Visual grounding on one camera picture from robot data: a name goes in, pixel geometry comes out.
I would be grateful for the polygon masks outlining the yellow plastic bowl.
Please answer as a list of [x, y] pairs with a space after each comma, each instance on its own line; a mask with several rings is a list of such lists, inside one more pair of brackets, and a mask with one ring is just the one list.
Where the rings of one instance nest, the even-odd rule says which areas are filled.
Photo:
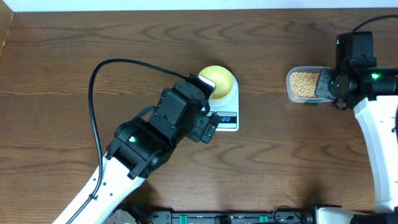
[[204, 68], [199, 75], [215, 82], [216, 88], [212, 100], [220, 100], [233, 90], [233, 75], [224, 67], [212, 65]]

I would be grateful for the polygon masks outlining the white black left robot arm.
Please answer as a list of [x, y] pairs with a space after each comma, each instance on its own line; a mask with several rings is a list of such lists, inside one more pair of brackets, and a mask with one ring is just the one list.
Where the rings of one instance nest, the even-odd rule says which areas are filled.
[[215, 83], [207, 78], [179, 81], [165, 89], [158, 106], [147, 107], [123, 123], [106, 148], [103, 166], [55, 220], [103, 223], [153, 171], [165, 164], [183, 138], [211, 141], [221, 118], [210, 113]]

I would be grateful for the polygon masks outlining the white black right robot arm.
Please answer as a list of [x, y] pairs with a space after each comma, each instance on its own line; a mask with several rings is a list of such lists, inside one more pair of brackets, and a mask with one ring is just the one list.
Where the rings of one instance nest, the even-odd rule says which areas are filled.
[[336, 38], [336, 67], [323, 68], [315, 94], [343, 111], [353, 110], [373, 173], [373, 214], [335, 205], [313, 212], [315, 223], [397, 223], [397, 69], [378, 67], [371, 32]]

